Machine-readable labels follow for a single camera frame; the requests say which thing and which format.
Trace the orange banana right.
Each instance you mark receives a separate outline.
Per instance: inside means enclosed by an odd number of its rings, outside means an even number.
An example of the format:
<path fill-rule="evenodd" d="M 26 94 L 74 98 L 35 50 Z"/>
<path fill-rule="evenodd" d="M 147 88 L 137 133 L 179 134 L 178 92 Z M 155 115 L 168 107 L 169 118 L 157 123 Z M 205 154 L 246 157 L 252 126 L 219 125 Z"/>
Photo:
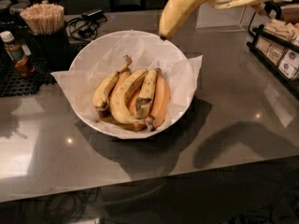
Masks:
<path fill-rule="evenodd" d="M 171 91 L 162 70 L 157 69 L 156 91 L 150 114 L 154 117 L 154 126 L 159 127 L 165 119 Z"/>

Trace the small spotted yellow banana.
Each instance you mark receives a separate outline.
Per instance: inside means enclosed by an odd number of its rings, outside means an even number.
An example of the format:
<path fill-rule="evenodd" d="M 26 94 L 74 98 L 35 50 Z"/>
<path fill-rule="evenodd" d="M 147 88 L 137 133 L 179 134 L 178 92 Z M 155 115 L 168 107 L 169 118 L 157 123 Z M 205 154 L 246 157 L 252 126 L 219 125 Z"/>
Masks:
<path fill-rule="evenodd" d="M 151 69 L 145 76 L 140 93 L 136 98 L 134 116 L 137 119 L 145 118 L 151 109 L 154 94 L 156 91 L 157 71 Z"/>

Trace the orange banana underneath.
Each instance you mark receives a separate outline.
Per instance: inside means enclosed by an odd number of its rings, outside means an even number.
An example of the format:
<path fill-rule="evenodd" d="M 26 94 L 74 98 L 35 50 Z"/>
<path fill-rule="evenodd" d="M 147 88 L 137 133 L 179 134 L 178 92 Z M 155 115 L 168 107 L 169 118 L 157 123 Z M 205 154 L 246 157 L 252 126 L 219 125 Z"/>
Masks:
<path fill-rule="evenodd" d="M 117 82 L 116 86 L 114 87 L 114 89 L 111 91 L 108 99 L 109 99 L 109 103 L 110 103 L 110 99 L 111 99 L 111 96 L 115 93 L 116 89 L 120 86 L 120 84 L 122 84 L 122 82 L 128 78 L 130 75 L 132 74 L 132 72 L 130 70 L 127 70 L 125 72 L 123 72 L 120 76 L 120 79 L 119 81 Z M 140 92 L 140 88 L 141 86 L 134 92 L 134 94 L 132 95 L 132 97 L 128 100 L 127 102 L 127 107 L 129 109 L 129 112 L 131 115 L 134 115 L 134 108 L 135 108 L 135 100 L 136 100 L 136 97 L 137 95 L 139 94 Z M 129 130 L 129 131 L 134 131 L 134 132 L 137 132 L 137 131 L 140 131 L 142 130 L 145 125 L 139 125 L 139 124 L 120 124 L 118 123 L 116 120 L 114 120 L 114 118 L 112 117 L 111 113 L 110 113 L 110 107 L 108 106 L 108 109 L 106 111 L 98 111 L 98 116 L 99 116 L 99 119 L 101 121 L 104 121 L 104 122 L 109 122 L 109 123 L 112 123 L 114 125 L 118 125 L 120 127 L 122 127 L 123 129 L 125 130 Z"/>

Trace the yellow banana curved front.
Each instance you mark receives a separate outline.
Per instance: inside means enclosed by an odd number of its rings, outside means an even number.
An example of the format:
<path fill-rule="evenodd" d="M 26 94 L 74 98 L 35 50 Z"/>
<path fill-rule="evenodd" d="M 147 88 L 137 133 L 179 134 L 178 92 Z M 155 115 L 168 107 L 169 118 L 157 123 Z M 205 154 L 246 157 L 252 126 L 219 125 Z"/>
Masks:
<path fill-rule="evenodd" d="M 109 107 L 112 117 L 118 123 L 146 125 L 149 131 L 153 131 L 153 118 L 137 119 L 130 114 L 127 107 L 128 100 L 143 84 L 147 73 L 147 69 L 139 69 L 134 71 L 128 78 L 126 78 L 111 96 Z"/>

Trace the sugar packets in rack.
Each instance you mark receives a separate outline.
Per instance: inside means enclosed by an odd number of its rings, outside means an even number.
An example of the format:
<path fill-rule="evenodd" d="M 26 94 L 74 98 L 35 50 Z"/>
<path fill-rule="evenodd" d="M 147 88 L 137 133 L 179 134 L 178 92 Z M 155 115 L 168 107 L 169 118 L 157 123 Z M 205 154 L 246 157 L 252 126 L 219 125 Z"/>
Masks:
<path fill-rule="evenodd" d="M 299 30 L 291 23 L 273 19 L 263 28 L 264 32 L 274 35 L 295 46 L 299 46 Z M 260 36 L 256 48 L 267 57 L 288 79 L 299 78 L 299 53 Z"/>

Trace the black stir stick cup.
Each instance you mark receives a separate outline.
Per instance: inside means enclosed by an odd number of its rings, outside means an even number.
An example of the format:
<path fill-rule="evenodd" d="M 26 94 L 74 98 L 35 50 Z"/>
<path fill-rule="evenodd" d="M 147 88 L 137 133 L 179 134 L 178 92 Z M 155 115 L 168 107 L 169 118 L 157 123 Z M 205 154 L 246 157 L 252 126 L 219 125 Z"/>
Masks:
<path fill-rule="evenodd" d="M 48 61 L 48 67 L 52 71 L 68 70 L 72 63 L 70 44 L 65 28 L 48 34 L 38 35 L 31 33 Z"/>

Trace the wooden stir sticks bundle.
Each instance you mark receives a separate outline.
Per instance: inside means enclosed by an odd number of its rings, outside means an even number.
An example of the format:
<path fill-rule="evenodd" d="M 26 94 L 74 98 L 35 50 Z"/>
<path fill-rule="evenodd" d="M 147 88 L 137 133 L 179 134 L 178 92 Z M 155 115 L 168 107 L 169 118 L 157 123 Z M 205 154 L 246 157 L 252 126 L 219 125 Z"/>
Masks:
<path fill-rule="evenodd" d="M 60 5 L 34 4 L 20 15 L 36 35 L 51 35 L 64 27 L 64 7 Z"/>

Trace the brown sauce bottle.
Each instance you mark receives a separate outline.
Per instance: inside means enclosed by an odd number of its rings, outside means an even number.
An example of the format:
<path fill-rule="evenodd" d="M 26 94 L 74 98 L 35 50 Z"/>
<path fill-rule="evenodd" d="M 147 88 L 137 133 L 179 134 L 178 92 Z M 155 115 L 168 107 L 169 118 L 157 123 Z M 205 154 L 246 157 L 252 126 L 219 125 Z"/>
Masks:
<path fill-rule="evenodd" d="M 0 37 L 4 42 L 4 48 L 13 62 L 13 67 L 17 74 L 22 78 L 31 77 L 35 72 L 35 67 L 24 53 L 21 43 L 15 39 L 10 31 L 2 32 Z"/>

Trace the black rubber grid mat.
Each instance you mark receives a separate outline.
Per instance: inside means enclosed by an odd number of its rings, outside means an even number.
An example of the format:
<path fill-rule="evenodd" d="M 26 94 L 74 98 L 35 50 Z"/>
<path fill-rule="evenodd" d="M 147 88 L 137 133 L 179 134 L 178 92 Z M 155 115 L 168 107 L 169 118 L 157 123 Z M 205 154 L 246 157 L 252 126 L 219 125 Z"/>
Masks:
<path fill-rule="evenodd" d="M 48 60 L 45 57 L 31 59 L 36 71 L 32 77 L 22 78 L 12 67 L 11 60 L 4 49 L 0 49 L 0 97 L 36 94 L 43 84 L 54 84 Z"/>

